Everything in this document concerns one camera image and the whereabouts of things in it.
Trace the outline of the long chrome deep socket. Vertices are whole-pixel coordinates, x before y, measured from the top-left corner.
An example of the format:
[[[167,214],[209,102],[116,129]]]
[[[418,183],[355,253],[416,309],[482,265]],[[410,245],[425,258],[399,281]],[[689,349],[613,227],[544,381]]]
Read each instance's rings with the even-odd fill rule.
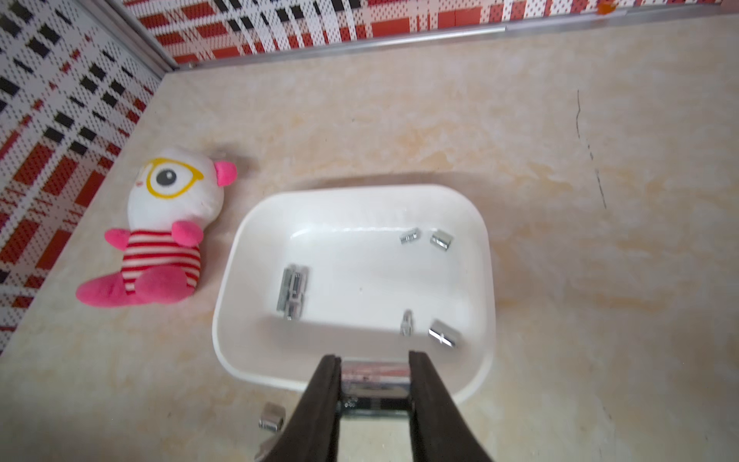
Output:
[[[291,298],[292,281],[295,271],[294,266],[288,266],[283,271],[276,308],[279,313],[286,311],[288,300]]]

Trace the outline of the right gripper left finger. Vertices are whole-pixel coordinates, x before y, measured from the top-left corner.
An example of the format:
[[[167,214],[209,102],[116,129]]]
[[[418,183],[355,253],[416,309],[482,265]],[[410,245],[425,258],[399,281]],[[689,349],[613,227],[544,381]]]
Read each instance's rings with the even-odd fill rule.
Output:
[[[323,356],[292,419],[264,461],[336,461],[341,413],[341,358]]]

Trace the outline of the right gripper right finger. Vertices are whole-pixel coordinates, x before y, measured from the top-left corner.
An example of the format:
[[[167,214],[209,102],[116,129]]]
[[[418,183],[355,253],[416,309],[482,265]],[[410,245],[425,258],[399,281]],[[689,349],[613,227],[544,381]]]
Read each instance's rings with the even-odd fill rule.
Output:
[[[409,367],[413,460],[493,461],[465,423],[430,357],[409,352]]]

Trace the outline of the small chrome socket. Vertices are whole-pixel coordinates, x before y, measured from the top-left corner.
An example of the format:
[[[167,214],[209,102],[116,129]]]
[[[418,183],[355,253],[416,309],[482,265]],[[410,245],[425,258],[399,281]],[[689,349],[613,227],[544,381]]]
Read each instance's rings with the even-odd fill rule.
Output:
[[[419,228],[413,228],[411,230],[406,231],[400,236],[400,243],[401,244],[410,244],[411,242],[415,242],[421,238],[421,229]]]
[[[437,229],[432,231],[429,241],[433,246],[436,246],[436,248],[448,251],[453,242],[453,237],[445,231]]]
[[[414,331],[414,319],[413,319],[413,312],[411,310],[406,310],[403,313],[401,325],[400,325],[400,334],[405,337],[409,337],[413,335]]]

